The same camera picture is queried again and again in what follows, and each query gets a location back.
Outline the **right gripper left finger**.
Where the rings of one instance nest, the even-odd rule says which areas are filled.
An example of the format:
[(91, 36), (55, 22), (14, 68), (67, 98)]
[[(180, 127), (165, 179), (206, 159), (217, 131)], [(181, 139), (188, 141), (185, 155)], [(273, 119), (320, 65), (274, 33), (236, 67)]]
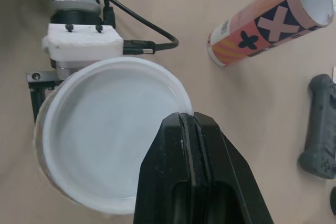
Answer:
[(190, 166), (185, 137), (192, 115), (166, 117), (140, 166), (134, 223), (188, 223)]

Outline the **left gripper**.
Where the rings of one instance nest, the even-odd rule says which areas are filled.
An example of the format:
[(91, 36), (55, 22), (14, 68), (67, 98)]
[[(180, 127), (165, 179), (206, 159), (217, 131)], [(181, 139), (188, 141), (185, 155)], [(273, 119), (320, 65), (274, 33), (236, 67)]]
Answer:
[(50, 59), (52, 70), (36, 70), (26, 73), (34, 122), (46, 99), (46, 91), (52, 91), (69, 76), (88, 66), (88, 61), (55, 61)]

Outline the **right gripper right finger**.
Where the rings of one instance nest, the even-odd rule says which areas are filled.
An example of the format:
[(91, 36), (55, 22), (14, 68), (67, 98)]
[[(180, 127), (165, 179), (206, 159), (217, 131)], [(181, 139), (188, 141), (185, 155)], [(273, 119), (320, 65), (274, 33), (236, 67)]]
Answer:
[(194, 114), (211, 169), (208, 223), (272, 223), (249, 164), (215, 120)]

